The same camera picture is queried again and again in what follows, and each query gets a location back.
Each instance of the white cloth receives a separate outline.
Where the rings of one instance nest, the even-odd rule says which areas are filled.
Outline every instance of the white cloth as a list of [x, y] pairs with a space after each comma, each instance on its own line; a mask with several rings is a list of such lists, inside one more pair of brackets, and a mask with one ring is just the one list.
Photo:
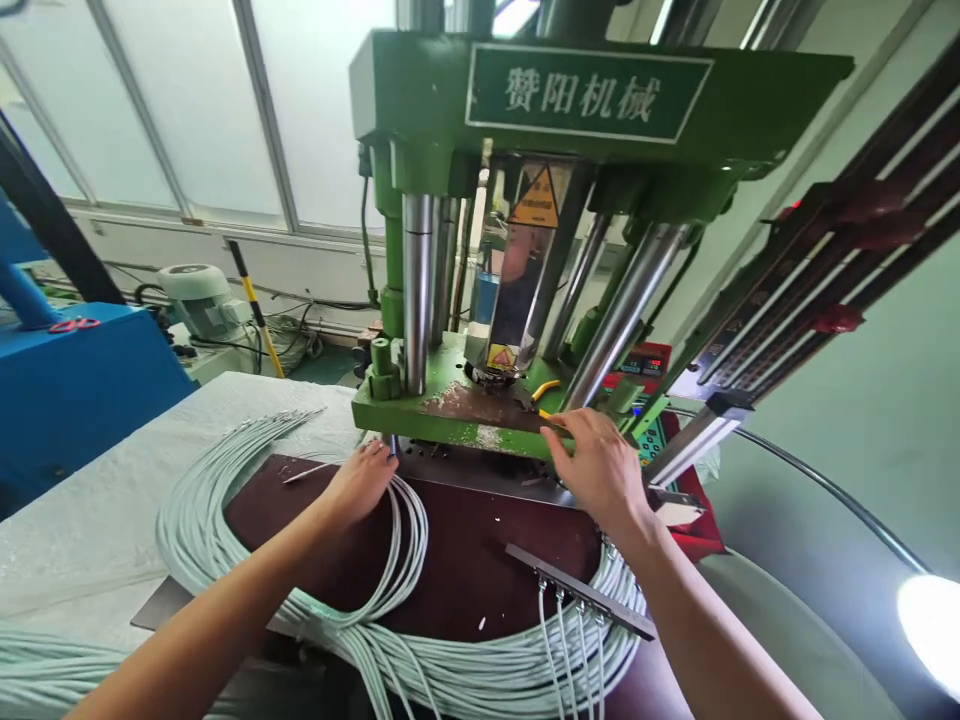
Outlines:
[[190, 461], [244, 420], [321, 406], [273, 451], [347, 454], [355, 392], [233, 372], [200, 388], [0, 523], [0, 620], [133, 650], [149, 633], [130, 618], [167, 574], [154, 520]]

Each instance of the red scissors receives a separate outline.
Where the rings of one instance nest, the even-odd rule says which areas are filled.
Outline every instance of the red scissors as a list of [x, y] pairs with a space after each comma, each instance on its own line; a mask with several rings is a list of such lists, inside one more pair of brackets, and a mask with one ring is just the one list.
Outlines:
[[93, 318], [73, 318], [72, 320], [64, 320], [62, 323], [53, 325], [47, 332], [60, 334], [73, 332], [74, 330], [89, 330], [99, 324], [100, 321], [94, 320]]

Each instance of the lamp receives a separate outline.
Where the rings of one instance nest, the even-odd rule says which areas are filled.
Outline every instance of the lamp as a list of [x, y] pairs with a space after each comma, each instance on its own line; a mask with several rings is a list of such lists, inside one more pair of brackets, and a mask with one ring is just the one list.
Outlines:
[[927, 672], [960, 702], [960, 583], [915, 575], [897, 593], [897, 613]]

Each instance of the wrist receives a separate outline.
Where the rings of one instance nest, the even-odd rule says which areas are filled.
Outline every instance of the wrist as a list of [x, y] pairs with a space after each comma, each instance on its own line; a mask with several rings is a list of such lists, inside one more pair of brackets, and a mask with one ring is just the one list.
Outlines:
[[660, 518], [646, 504], [645, 498], [639, 501], [626, 500], [611, 519], [601, 525], [601, 529], [616, 545], [640, 542], [644, 546], [658, 542], [666, 531]]

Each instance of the frosted window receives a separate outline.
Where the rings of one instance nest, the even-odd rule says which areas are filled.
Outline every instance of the frosted window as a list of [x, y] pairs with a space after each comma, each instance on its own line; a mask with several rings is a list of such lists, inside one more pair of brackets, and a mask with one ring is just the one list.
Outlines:
[[230, 0], [106, 5], [194, 214], [282, 224]]
[[[254, 0], [280, 137], [300, 218], [358, 228], [363, 181], [350, 115], [350, 61], [395, 0]], [[371, 187], [367, 224], [382, 228]]]
[[97, 199], [175, 206], [82, 0], [28, 3], [0, 22], [0, 34]]
[[54, 191], [61, 197], [82, 200], [83, 193], [3, 66], [0, 66], [0, 108]]
[[540, 7], [540, 0], [513, 0], [493, 19], [495, 37], [513, 37]]

